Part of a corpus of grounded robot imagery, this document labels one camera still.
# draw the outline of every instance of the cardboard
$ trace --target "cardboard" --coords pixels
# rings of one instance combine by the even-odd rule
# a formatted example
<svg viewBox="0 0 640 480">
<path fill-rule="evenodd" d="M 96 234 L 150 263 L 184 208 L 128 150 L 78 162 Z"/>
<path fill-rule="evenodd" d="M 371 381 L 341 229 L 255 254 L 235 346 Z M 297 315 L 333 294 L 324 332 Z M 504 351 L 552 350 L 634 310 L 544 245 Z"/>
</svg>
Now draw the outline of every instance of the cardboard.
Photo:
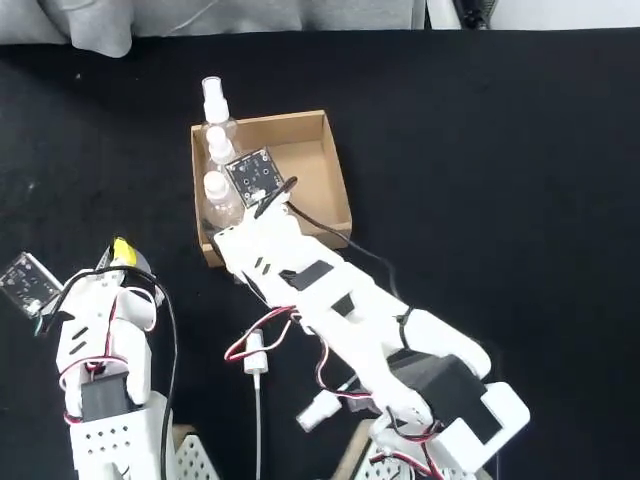
<svg viewBox="0 0 640 480">
<path fill-rule="evenodd" d="M 351 235 L 351 209 L 342 178 L 336 146 L 324 111 L 292 113 L 272 117 L 238 120 L 237 141 L 243 151 L 269 148 L 282 176 L 298 177 L 291 201 L 317 221 Z M 202 125 L 191 127 L 193 184 L 195 190 L 198 241 L 210 267 L 222 265 L 204 234 L 200 219 L 204 202 L 202 178 L 207 149 Z M 298 219 L 302 231 L 330 248 L 346 246 L 337 236 Z"/>
</svg>

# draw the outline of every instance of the robotic arm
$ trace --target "robotic arm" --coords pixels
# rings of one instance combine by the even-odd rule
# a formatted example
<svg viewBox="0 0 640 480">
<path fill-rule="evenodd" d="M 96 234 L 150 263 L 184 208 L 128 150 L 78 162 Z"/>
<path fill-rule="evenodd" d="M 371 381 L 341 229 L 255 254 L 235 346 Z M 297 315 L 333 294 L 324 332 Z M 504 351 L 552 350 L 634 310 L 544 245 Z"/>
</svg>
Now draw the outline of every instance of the robotic arm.
<svg viewBox="0 0 640 480">
<path fill-rule="evenodd" d="M 122 239 L 108 265 L 150 273 L 144 257 Z M 146 332 L 164 297 L 132 271 L 85 270 L 71 282 L 58 310 L 65 321 L 56 363 L 79 479 L 159 480 L 166 398 L 151 391 Z M 165 440 L 167 478 L 175 479 L 171 434 Z"/>
<path fill-rule="evenodd" d="M 287 200 L 279 195 L 258 218 L 248 210 L 215 235 L 226 268 L 269 307 L 294 306 L 303 329 L 355 371 L 383 412 L 369 432 L 381 450 L 417 455 L 417 443 L 389 427 L 401 420 L 422 433 L 438 421 L 444 429 L 425 442 L 429 457 L 476 472 L 528 423 L 528 408 L 508 384 L 482 383 L 491 361 L 476 342 L 303 235 Z M 401 349 L 428 354 L 409 381 L 387 360 Z"/>
</svg>

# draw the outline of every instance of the black tabletop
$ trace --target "black tabletop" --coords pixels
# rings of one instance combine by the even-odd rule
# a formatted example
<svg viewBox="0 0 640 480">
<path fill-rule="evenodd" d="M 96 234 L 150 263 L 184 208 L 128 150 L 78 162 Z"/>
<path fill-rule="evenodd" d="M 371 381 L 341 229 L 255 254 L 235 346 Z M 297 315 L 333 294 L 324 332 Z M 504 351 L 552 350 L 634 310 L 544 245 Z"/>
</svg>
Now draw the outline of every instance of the black tabletop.
<svg viewBox="0 0 640 480">
<path fill-rule="evenodd" d="M 408 302 L 494 345 L 531 408 L 502 480 L 624 477 L 639 426 L 638 51 L 638 30 L 147 40 L 121 60 L 3 48 L 0 263 L 29 250 L 65 279 L 126 236 L 176 306 L 176 421 L 198 428 L 224 478 L 252 478 L 252 385 L 222 353 L 263 309 L 199 252 L 188 130 L 212 74 L 237 117 L 325 109 L 354 238 L 397 265 Z M 166 318 L 150 342 L 166 392 Z M 56 348 L 0 300 L 6 478 L 73 478 Z M 358 422 L 297 426 L 318 355 L 295 331 L 270 356 L 265 478 L 328 478 Z M 347 372 L 334 361 L 328 378 Z"/>
</svg>

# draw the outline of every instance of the black wire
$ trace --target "black wire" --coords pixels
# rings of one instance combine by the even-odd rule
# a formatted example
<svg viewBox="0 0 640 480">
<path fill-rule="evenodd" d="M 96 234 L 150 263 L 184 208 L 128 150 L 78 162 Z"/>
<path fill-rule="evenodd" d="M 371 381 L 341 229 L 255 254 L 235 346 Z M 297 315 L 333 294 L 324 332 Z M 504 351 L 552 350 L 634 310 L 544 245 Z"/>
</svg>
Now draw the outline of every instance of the black wire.
<svg viewBox="0 0 640 480">
<path fill-rule="evenodd" d="M 128 265 L 117 265 L 113 267 L 104 267 L 99 268 L 97 270 L 91 270 L 87 272 L 82 272 L 72 277 L 71 280 L 65 285 L 65 287 L 60 292 L 60 296 L 56 301 L 53 309 L 51 310 L 51 322 L 49 327 L 53 325 L 56 321 L 56 314 L 60 311 L 60 307 L 64 303 L 66 297 L 69 295 L 71 288 L 81 280 L 82 278 L 93 276 L 93 275 L 103 275 L 109 272 L 129 272 L 136 275 L 140 275 L 145 280 L 151 282 L 155 287 L 158 288 L 164 295 L 165 302 L 167 302 L 167 309 L 169 310 L 169 317 L 171 318 L 171 331 L 173 333 L 173 365 L 171 366 L 171 377 L 169 380 L 169 392 L 167 394 L 167 403 L 164 407 L 164 415 L 162 417 L 162 433 L 161 433 L 161 444 L 160 444 L 160 478 L 162 480 L 167 480 L 167 438 L 169 433 L 169 417 L 171 415 L 171 403 L 173 402 L 173 395 L 175 390 L 175 379 L 176 379 L 176 370 L 178 365 L 178 328 L 176 325 L 176 316 L 173 310 L 173 305 L 171 303 L 171 299 L 169 298 L 169 294 L 167 290 L 162 286 L 161 283 L 156 280 L 152 274 L 145 272 L 144 270 L 140 270 L 136 267 L 130 267 Z"/>
<path fill-rule="evenodd" d="M 351 240 L 349 237 L 347 237 L 345 234 L 343 234 L 342 232 L 337 231 L 334 228 L 331 228 L 327 225 L 324 225 L 322 223 L 320 223 L 319 221 L 315 220 L 314 218 L 310 217 L 309 215 L 307 215 L 306 213 L 304 213 L 302 210 L 300 210 L 298 207 L 296 207 L 293 203 L 291 202 L 287 202 L 287 206 L 294 212 L 296 213 L 298 216 L 302 217 L 303 219 L 305 219 L 307 222 L 309 222 L 311 225 L 314 225 L 315 227 L 318 227 L 321 230 L 324 230 L 326 232 L 329 232 L 333 235 L 335 235 L 336 237 L 341 238 L 343 241 L 345 241 L 349 246 L 355 248 L 356 250 L 358 250 L 360 253 L 363 253 L 365 255 L 367 255 L 368 257 L 371 257 L 375 260 L 377 260 L 378 262 L 382 263 L 387 270 L 389 271 L 389 290 L 391 291 L 391 294 L 396 297 L 398 300 L 402 300 L 400 298 L 400 294 L 398 293 L 398 288 L 396 285 L 396 267 L 393 266 L 393 263 L 391 263 L 389 260 L 387 260 L 384 257 L 380 257 L 379 255 L 376 255 L 375 253 L 371 253 L 369 250 L 367 250 L 364 247 L 361 247 L 360 245 L 358 245 L 356 242 L 354 242 L 353 240 Z"/>
<path fill-rule="evenodd" d="M 393 412 L 391 411 L 391 408 L 387 407 L 387 413 L 389 414 L 389 417 L 391 418 L 391 428 L 393 428 L 393 431 L 396 432 L 399 436 L 401 436 L 402 438 L 404 438 L 405 440 L 429 440 L 429 438 L 431 437 L 431 434 L 427 434 L 427 435 L 409 435 L 407 433 L 402 433 L 400 431 L 400 429 L 398 428 L 398 422 L 396 421 L 396 417 L 393 414 Z"/>
<path fill-rule="evenodd" d="M 271 195 L 264 198 L 260 202 L 260 205 L 258 205 L 258 208 L 256 208 L 256 212 L 254 213 L 253 218 L 260 217 L 260 215 L 262 215 L 267 210 L 267 208 L 269 208 L 269 206 L 274 202 L 276 198 L 278 198 L 283 193 L 290 192 L 297 183 L 298 177 L 291 177 L 287 179 L 287 181 L 280 185 L 280 187 L 275 192 L 273 192 Z"/>
</svg>

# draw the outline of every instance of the cable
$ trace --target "cable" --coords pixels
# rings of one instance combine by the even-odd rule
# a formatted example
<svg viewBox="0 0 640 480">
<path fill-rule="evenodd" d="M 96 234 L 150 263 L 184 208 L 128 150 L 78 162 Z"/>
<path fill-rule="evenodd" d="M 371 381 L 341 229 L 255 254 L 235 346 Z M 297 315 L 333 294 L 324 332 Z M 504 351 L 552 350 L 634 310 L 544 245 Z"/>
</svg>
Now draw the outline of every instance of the cable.
<svg viewBox="0 0 640 480">
<path fill-rule="evenodd" d="M 65 392 L 67 390 L 67 385 L 65 382 L 65 377 L 69 374 L 69 372 L 71 370 L 73 370 L 75 367 L 78 367 L 80 365 L 84 365 L 87 363 L 118 363 L 120 365 L 123 366 L 127 366 L 127 361 L 124 358 L 121 357 L 116 357 L 116 356 L 109 356 L 109 355 L 97 355 L 94 357 L 86 357 L 86 358 L 81 358 L 80 360 L 76 360 L 75 362 L 73 362 L 71 365 L 68 365 L 64 370 L 62 370 L 62 372 L 60 372 L 60 378 L 58 379 L 58 385 L 60 385 L 60 388 L 62 389 L 63 392 Z"/>
<path fill-rule="evenodd" d="M 260 405 L 260 374 L 253 376 L 254 381 L 257 378 L 258 388 L 254 388 L 256 392 L 256 480 L 260 480 L 262 473 L 262 406 Z"/>
<path fill-rule="evenodd" d="M 136 275 L 140 275 L 145 280 L 151 282 L 160 292 L 164 295 L 164 298 L 167 302 L 167 310 L 169 311 L 169 317 L 171 319 L 171 333 L 173 334 L 173 362 L 171 365 L 171 376 L 169 379 L 169 392 L 167 393 L 167 403 L 164 408 L 164 414 L 162 416 L 162 433 L 161 433 L 161 444 L 160 444 L 160 478 L 161 480 L 167 480 L 167 438 L 169 433 L 169 417 L 171 416 L 171 403 L 173 402 L 173 395 L 175 391 L 175 379 L 176 379 L 176 370 L 178 366 L 178 327 L 176 324 L 176 316 L 173 310 L 173 304 L 171 303 L 171 298 L 167 293 L 167 290 L 162 286 L 160 282 L 153 276 L 151 273 L 145 272 L 136 267 L 131 267 L 128 265 L 115 265 L 112 267 L 104 267 L 96 270 L 89 270 L 81 272 L 74 277 L 72 277 L 65 287 L 60 292 L 60 296 L 56 301 L 53 309 L 51 310 L 51 314 L 49 316 L 49 324 L 46 328 L 45 332 L 56 322 L 57 314 L 60 311 L 60 307 L 64 303 L 65 299 L 69 295 L 69 292 L 73 288 L 73 286 L 78 282 L 78 280 L 94 275 L 103 275 L 109 272 L 125 272 L 132 273 Z"/>
<path fill-rule="evenodd" d="M 391 294 L 394 297 L 396 297 L 398 300 L 402 300 L 400 298 L 400 294 L 398 293 L 398 288 L 397 288 L 397 285 L 396 285 L 396 267 L 393 266 L 393 263 L 391 263 L 386 258 L 381 257 L 379 255 L 376 255 L 375 253 L 371 253 L 366 248 L 361 247 L 360 245 L 358 245 L 356 242 L 351 240 L 349 237 L 347 237 L 342 232 L 339 232 L 334 228 L 331 228 L 331 227 L 329 227 L 327 225 L 324 225 L 324 224 L 320 223 L 319 221 L 315 220 L 314 218 L 312 218 L 309 215 L 307 215 L 306 213 L 304 213 L 302 210 L 300 210 L 298 207 L 296 207 L 293 203 L 287 202 L 287 206 L 291 209 L 291 211 L 293 213 L 295 213 L 299 217 L 303 218 L 304 220 L 309 222 L 311 225 L 313 225 L 313 226 L 315 226 L 315 227 L 317 227 L 317 228 L 319 228 L 321 230 L 324 230 L 325 232 L 329 232 L 329 233 L 335 235 L 336 237 L 342 239 L 349 246 L 353 247 L 354 249 L 356 249 L 360 253 L 362 253 L 362 254 L 370 257 L 370 258 L 373 258 L 374 260 L 377 260 L 382 265 L 384 265 L 386 267 L 386 269 L 388 270 L 388 272 L 389 272 L 389 290 L 391 291 Z"/>
<path fill-rule="evenodd" d="M 400 437 L 404 438 L 405 440 L 408 440 L 410 442 L 415 442 L 415 443 L 424 443 L 427 440 L 429 440 L 433 435 L 435 435 L 434 433 L 426 433 L 426 434 L 423 433 L 420 435 L 409 435 L 407 433 L 403 433 L 400 431 L 396 417 L 391 411 L 390 407 L 387 407 L 387 413 L 389 414 L 389 418 L 391 419 L 391 428 L 393 428 L 393 431 L 396 432 L 396 434 L 398 434 Z"/>
<path fill-rule="evenodd" d="M 260 215 L 262 215 L 267 210 L 267 208 L 269 208 L 269 206 L 274 202 L 276 198 L 278 198 L 283 193 L 288 193 L 293 190 L 293 187 L 295 187 L 297 183 L 298 177 L 291 177 L 287 179 L 282 185 L 280 185 L 280 187 L 276 191 L 271 193 L 271 195 L 263 198 L 260 202 L 260 205 L 258 205 L 258 208 L 256 208 L 256 212 L 254 213 L 253 218 L 259 218 Z"/>
<path fill-rule="evenodd" d="M 366 393 L 366 392 L 351 393 L 351 392 L 345 392 L 344 390 L 342 390 L 342 387 L 338 389 L 332 389 L 327 387 L 327 385 L 324 383 L 324 380 L 322 379 L 322 370 L 324 369 L 324 366 L 327 364 L 327 360 L 329 359 L 329 344 L 327 344 L 326 340 L 320 337 L 317 333 L 316 333 L 316 336 L 322 343 L 322 357 L 320 357 L 320 361 L 316 364 L 316 372 L 315 372 L 316 382 L 320 386 L 320 388 L 330 393 L 333 393 L 336 397 L 353 398 L 353 399 L 371 398 L 370 393 Z"/>
<path fill-rule="evenodd" d="M 287 324 L 285 325 L 285 327 L 282 330 L 282 333 L 280 334 L 280 337 L 278 338 L 278 340 L 276 340 L 274 343 L 272 343 L 271 345 L 269 345 L 268 347 L 263 347 L 260 349 L 256 349 L 256 350 L 252 350 L 250 352 L 241 352 L 241 353 L 235 353 L 238 348 L 240 348 L 240 346 L 242 346 L 243 343 L 245 343 L 247 341 L 247 338 L 249 338 L 249 335 L 251 335 L 251 333 L 253 333 L 256 329 L 258 329 L 259 327 L 261 327 L 262 325 L 264 325 L 265 323 L 267 323 L 269 320 L 274 319 L 275 317 L 277 317 L 278 315 L 285 313 L 285 312 L 292 312 L 294 310 L 295 307 L 293 306 L 289 306 L 289 307 L 278 307 L 278 308 L 274 308 L 273 310 L 271 310 L 269 313 L 267 313 L 266 315 L 264 315 L 262 318 L 260 318 L 257 322 L 255 322 L 251 327 L 249 327 L 249 329 L 245 332 L 245 334 L 240 337 L 238 340 L 236 340 L 225 352 L 224 354 L 224 359 L 227 362 L 235 362 L 238 360 L 242 360 L 243 358 L 246 358 L 250 355 L 253 355 L 257 352 L 268 352 L 269 350 L 273 350 L 274 348 L 278 347 L 282 341 L 284 340 L 285 336 L 287 335 L 287 332 L 289 331 L 289 328 L 291 327 L 291 320 L 289 320 L 287 322 Z"/>
<path fill-rule="evenodd" d="M 427 451 L 427 445 L 425 443 L 423 443 L 420 446 L 422 447 L 422 453 L 424 453 L 424 458 L 427 461 L 427 465 L 429 466 L 429 470 L 431 470 L 431 476 L 435 477 L 436 480 L 444 480 L 444 477 L 440 473 L 440 470 L 438 469 L 438 467 L 436 467 L 436 464 L 433 463 L 433 460 L 431 459 L 431 456 L 429 455 L 429 452 Z"/>
<path fill-rule="evenodd" d="M 247 339 L 245 352 L 257 353 L 263 350 L 262 330 L 254 330 Z M 256 480 L 262 476 L 262 414 L 260 405 L 260 375 L 269 371 L 267 354 L 246 356 L 244 373 L 253 376 L 253 389 L 256 397 Z"/>
<path fill-rule="evenodd" d="M 369 463 L 371 463 L 371 465 L 375 465 L 376 463 L 382 462 L 387 458 L 395 458 L 396 460 L 401 460 L 424 476 L 430 477 L 433 475 L 433 473 L 431 472 L 431 470 L 427 465 L 424 465 L 418 460 L 416 460 L 415 458 L 400 452 L 391 452 L 389 454 L 378 453 L 373 457 L 369 458 Z"/>
</svg>

